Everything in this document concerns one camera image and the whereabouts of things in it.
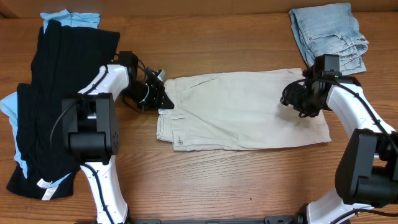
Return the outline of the beige khaki shorts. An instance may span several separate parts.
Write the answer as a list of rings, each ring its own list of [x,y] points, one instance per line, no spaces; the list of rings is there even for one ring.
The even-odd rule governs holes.
[[[159,110],[157,139],[174,151],[254,150],[330,142],[324,115],[300,118],[280,103],[302,69],[211,73],[165,82],[172,110]]]

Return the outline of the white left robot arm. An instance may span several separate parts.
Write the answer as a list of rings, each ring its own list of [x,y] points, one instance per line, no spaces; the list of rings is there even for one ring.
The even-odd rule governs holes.
[[[164,70],[145,68],[143,82],[130,66],[103,65],[93,81],[77,95],[62,100],[63,145],[86,175],[96,205],[95,223],[132,223],[116,172],[119,123],[114,102],[132,98],[142,111],[172,109],[165,93]]]

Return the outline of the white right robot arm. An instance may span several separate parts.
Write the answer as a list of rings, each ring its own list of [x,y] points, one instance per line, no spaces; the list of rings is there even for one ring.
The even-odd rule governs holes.
[[[349,142],[335,173],[335,187],[305,204],[293,223],[349,223],[372,213],[396,217],[381,208],[397,203],[397,131],[375,112],[354,77],[322,75],[288,84],[280,102],[300,118],[330,110],[339,118]]]

